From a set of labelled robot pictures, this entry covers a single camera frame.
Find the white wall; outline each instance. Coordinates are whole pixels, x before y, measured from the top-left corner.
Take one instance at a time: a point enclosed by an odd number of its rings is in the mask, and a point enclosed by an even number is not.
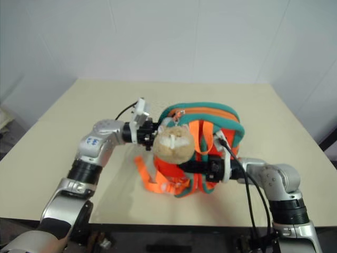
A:
[[[77,77],[269,82],[317,141],[337,125],[335,0],[0,1],[0,99],[26,128]]]

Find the teal strap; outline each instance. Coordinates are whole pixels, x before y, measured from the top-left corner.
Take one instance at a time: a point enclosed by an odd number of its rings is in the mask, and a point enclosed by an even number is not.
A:
[[[240,118],[239,118],[239,115],[237,114],[237,112],[233,108],[229,107],[228,105],[219,104],[219,103],[212,103],[212,102],[196,102],[196,103],[180,103],[180,104],[175,104],[175,105],[169,106],[160,115],[159,123],[162,122],[162,120],[165,117],[167,117],[169,112],[171,112],[174,108],[192,108],[192,107],[207,107],[207,108],[212,108],[212,109],[224,110],[226,112],[230,112],[230,113],[234,114],[236,116],[237,120],[240,122]]]

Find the beige tabletop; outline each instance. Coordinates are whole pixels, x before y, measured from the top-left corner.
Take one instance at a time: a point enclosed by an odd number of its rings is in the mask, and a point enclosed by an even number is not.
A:
[[[177,84],[78,80],[24,135],[0,163],[0,217],[38,220],[77,145],[101,119],[113,119],[139,97],[156,121],[168,105],[211,101],[234,108],[245,127],[240,156],[298,169],[301,190],[316,226],[337,226],[337,172],[304,127],[268,84]],[[126,112],[121,120],[129,121]],[[117,147],[91,199],[93,223],[251,226],[245,186],[220,183],[212,194],[177,199],[147,192],[133,158],[150,153]],[[262,202],[251,187],[257,226],[266,226]]]

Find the zipper pull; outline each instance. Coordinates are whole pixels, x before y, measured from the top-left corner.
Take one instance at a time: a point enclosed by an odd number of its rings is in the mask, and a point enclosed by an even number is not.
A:
[[[185,110],[176,111],[173,116],[173,122],[178,125],[179,119],[185,114]]]

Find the plush toy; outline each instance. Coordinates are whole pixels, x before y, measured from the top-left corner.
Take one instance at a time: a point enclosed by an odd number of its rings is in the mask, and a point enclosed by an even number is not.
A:
[[[153,153],[167,163],[180,164],[189,161],[194,154],[194,139],[189,127],[160,125],[153,142]]]

